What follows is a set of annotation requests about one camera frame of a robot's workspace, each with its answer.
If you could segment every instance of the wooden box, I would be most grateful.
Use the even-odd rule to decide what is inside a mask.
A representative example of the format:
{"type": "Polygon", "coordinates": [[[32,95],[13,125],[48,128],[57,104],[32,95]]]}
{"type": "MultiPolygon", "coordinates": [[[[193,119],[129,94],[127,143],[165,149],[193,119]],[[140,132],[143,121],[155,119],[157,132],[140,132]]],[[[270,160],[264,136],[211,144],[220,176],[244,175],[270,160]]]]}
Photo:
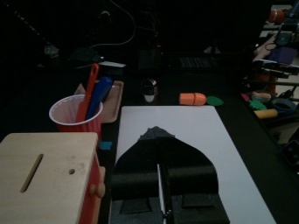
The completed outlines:
{"type": "Polygon", "coordinates": [[[97,140],[96,133],[5,137],[0,144],[0,223],[97,223],[104,195],[97,140]]]}

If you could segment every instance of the black table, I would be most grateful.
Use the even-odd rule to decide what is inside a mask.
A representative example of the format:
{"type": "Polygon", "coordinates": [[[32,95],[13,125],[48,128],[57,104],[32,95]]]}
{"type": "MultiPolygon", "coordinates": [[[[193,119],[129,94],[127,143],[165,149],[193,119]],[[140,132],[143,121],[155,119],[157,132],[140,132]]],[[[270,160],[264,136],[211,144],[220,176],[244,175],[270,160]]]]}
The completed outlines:
{"type": "MultiPolygon", "coordinates": [[[[125,84],[121,106],[147,105],[140,95],[141,79],[131,76],[121,76],[119,79],[125,84]]],[[[228,77],[220,73],[165,73],[156,81],[159,95],[155,105],[177,105],[181,92],[215,95],[224,101],[224,105],[216,108],[219,117],[276,223],[298,223],[299,179],[286,164],[266,126],[248,109],[239,91],[229,85],[228,77]]],[[[13,132],[57,131],[48,111],[60,98],[73,94],[79,83],[77,75],[67,69],[37,73],[0,111],[0,139],[13,132]]],[[[103,141],[111,141],[112,148],[97,152],[100,165],[107,167],[107,194],[101,201],[100,224],[108,223],[109,180],[116,161],[119,117],[115,122],[103,124],[103,141]]]]}

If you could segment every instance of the yellow object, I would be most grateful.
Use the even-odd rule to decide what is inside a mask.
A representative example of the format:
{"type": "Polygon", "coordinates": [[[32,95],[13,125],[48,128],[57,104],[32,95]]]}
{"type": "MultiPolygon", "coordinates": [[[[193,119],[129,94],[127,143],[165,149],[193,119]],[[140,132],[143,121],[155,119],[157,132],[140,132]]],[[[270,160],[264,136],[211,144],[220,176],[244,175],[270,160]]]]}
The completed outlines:
{"type": "Polygon", "coordinates": [[[267,119],[278,117],[278,112],[274,108],[263,109],[263,110],[255,110],[256,116],[259,119],[267,119]]]}

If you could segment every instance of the red cup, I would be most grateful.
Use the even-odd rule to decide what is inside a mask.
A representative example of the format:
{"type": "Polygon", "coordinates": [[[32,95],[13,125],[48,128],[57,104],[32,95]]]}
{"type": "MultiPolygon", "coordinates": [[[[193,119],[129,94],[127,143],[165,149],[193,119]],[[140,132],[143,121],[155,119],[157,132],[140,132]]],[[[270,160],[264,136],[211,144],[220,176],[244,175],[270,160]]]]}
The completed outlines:
{"type": "Polygon", "coordinates": [[[51,120],[56,123],[60,132],[96,132],[100,137],[101,110],[99,104],[97,113],[85,121],[76,122],[79,105],[84,100],[84,94],[76,94],[59,100],[49,110],[51,120]]]}

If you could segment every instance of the blue object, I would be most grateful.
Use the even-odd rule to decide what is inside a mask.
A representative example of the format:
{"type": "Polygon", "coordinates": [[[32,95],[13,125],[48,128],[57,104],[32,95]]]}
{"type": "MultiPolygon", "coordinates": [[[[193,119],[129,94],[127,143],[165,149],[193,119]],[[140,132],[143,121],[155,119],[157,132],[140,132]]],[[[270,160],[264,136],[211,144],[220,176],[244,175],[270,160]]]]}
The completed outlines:
{"type": "Polygon", "coordinates": [[[103,76],[93,88],[91,101],[88,105],[87,120],[96,114],[99,104],[103,101],[111,87],[112,87],[112,79],[107,76],[103,76]]]}

